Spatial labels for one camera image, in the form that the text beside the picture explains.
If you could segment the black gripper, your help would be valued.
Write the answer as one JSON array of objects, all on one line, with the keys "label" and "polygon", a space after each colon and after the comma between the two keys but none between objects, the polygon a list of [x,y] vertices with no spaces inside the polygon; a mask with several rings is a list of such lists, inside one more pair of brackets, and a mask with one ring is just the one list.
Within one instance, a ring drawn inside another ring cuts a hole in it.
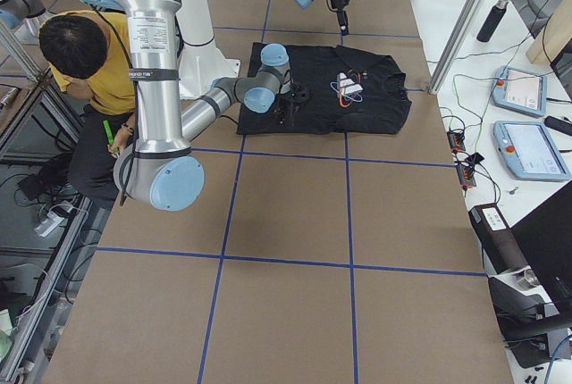
[{"label": "black gripper", "polygon": [[278,95],[278,109],[274,112],[276,124],[281,127],[291,125],[290,113],[296,112],[309,100],[310,87],[291,83],[290,90],[288,92]]},{"label": "black gripper", "polygon": [[349,4],[349,0],[330,0],[331,8],[336,12],[337,21],[342,36],[349,34],[349,22],[345,7]]}]

